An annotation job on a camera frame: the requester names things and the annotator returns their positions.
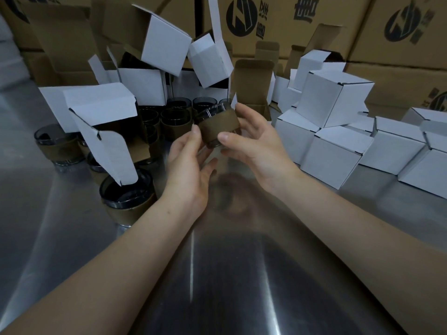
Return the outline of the stack of large printed cartons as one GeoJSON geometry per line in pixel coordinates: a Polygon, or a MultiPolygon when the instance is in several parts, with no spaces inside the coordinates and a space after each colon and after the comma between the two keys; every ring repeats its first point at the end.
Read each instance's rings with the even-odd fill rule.
{"type": "MultiPolygon", "coordinates": [[[[222,38],[236,57],[260,41],[279,43],[294,68],[296,47],[329,50],[345,72],[375,83],[366,102],[447,111],[447,0],[217,0],[222,38]]],[[[165,0],[0,0],[18,48],[46,52],[52,71],[88,74],[88,59],[123,48],[135,4],[156,13],[165,0]]],[[[159,16],[192,40],[212,29],[208,0],[170,0],[159,16]]]]}

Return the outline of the person's right hand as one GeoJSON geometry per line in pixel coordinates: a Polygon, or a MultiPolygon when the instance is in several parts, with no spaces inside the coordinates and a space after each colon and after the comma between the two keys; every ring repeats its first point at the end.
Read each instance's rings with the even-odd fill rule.
{"type": "Polygon", "coordinates": [[[237,103],[239,123],[252,140],[252,157],[246,164],[260,186],[273,196],[285,200],[299,193],[302,174],[291,161],[275,130],[267,120],[252,108],[237,103]]]}

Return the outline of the person's right forearm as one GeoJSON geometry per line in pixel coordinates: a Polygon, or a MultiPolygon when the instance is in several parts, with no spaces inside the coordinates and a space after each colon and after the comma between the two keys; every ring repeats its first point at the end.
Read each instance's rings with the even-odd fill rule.
{"type": "Polygon", "coordinates": [[[447,254],[385,223],[293,166],[277,197],[415,335],[447,335],[447,254]]]}

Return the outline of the pile of open white boxes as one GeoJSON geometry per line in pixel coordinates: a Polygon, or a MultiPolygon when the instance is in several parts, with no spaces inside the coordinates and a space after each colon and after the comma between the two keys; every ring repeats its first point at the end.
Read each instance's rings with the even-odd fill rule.
{"type": "MultiPolygon", "coordinates": [[[[166,95],[165,74],[178,77],[186,59],[193,67],[203,88],[231,79],[234,67],[226,45],[221,37],[219,6],[217,0],[208,0],[212,21],[212,35],[193,40],[186,32],[160,16],[165,8],[163,0],[160,10],[152,11],[139,3],[125,0],[107,0],[104,15],[105,35],[121,34],[126,52],[135,55],[158,72],[157,81],[131,77],[131,83],[141,90],[149,105],[166,95]]],[[[97,55],[88,63],[92,72],[99,72],[98,85],[69,86],[62,90],[64,105],[52,107],[62,129],[67,133],[80,132],[85,138],[93,157],[119,185],[132,185],[138,175],[131,160],[125,138],[109,130],[98,130],[97,125],[120,121],[137,116],[138,97],[136,89],[130,89],[122,81],[119,68],[116,69],[119,82],[102,83],[108,78],[107,71],[97,55]]]]}

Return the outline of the glass cup with brown sleeve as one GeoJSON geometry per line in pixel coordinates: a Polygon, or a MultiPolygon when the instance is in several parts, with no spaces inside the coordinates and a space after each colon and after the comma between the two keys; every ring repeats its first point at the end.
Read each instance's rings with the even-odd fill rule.
{"type": "Polygon", "coordinates": [[[209,149],[221,145],[217,138],[220,132],[241,135],[238,117],[228,102],[215,104],[204,109],[195,116],[194,122],[201,131],[202,141],[209,149]]]}

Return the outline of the person's left hand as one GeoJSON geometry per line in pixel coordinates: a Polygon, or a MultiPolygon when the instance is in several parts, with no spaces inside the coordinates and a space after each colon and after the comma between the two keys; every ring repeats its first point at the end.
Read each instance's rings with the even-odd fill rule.
{"type": "Polygon", "coordinates": [[[218,160],[213,158],[207,162],[213,149],[207,148],[203,141],[197,157],[181,157],[181,138],[170,148],[167,182],[161,201],[168,216],[193,224],[207,206],[209,181],[218,160]]]}

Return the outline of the pile of closed white boxes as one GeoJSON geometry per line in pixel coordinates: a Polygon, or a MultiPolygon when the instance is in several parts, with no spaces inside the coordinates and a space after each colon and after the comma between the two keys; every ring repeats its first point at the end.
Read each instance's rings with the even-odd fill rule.
{"type": "Polygon", "coordinates": [[[371,118],[365,100],[374,82],[343,72],[329,55],[305,54],[290,79],[300,83],[299,99],[276,129],[292,161],[337,190],[364,165],[447,199],[447,91],[432,90],[402,121],[371,118]]]}

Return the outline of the group of dark sleeved glasses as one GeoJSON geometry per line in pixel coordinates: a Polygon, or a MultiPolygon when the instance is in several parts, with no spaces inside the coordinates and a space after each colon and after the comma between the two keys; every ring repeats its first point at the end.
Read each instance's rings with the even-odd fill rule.
{"type": "Polygon", "coordinates": [[[54,164],[67,166],[84,159],[99,185],[102,204],[115,222],[133,225],[157,201],[154,178],[143,166],[162,156],[157,124],[167,140],[191,128],[196,111],[184,107],[139,107],[132,95],[114,100],[77,102],[66,93],[65,114],[71,128],[50,124],[34,133],[36,144],[54,164]]]}

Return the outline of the person's left forearm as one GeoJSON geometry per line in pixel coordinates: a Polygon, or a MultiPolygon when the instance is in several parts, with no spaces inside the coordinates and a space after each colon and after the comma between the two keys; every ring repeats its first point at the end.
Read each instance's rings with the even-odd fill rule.
{"type": "Polygon", "coordinates": [[[207,199],[160,199],[0,335],[124,335],[207,199]]]}

